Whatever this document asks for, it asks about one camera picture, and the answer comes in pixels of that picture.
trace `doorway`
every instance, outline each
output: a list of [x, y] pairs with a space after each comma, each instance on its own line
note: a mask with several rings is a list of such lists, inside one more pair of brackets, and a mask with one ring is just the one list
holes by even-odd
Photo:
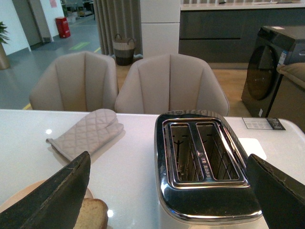
[[15, 6], [19, 20], [21, 22], [25, 36], [31, 48], [34, 45], [42, 43], [42, 37], [40, 35], [38, 25], [36, 23], [36, 19], [34, 17], [29, 0], [12, 1]]

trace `gray curtain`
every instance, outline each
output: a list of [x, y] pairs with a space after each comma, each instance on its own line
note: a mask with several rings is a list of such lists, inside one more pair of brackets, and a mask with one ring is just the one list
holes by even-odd
[[112, 41], [116, 34], [135, 40], [134, 54], [142, 54], [139, 0], [94, 0], [101, 52], [114, 55]]

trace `beige sofa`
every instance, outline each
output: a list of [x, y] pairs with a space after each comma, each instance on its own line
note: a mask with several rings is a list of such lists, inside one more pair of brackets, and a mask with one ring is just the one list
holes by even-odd
[[305, 63], [280, 65], [283, 78], [268, 117], [290, 120], [305, 132]]

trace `white wall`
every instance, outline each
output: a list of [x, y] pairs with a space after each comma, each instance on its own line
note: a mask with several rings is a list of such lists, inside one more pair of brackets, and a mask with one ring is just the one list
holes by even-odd
[[9, 44], [2, 44], [7, 55], [25, 48], [30, 49], [12, 0], [1, 0], [0, 21], [7, 26], [6, 30], [9, 32]]
[[44, 16], [47, 21], [47, 25], [49, 27], [51, 37], [57, 36], [58, 30], [56, 27], [55, 18], [64, 16], [61, 7], [61, 0], [56, 0], [56, 8], [51, 7], [50, 0], [40, 0], [40, 2], [44, 12]]

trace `chrome toaster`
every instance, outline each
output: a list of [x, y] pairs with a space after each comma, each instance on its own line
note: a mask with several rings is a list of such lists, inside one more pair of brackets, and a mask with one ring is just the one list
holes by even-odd
[[217, 113], [160, 115], [155, 126], [160, 228], [234, 228], [258, 220], [262, 212], [247, 180], [246, 160], [237, 136]]

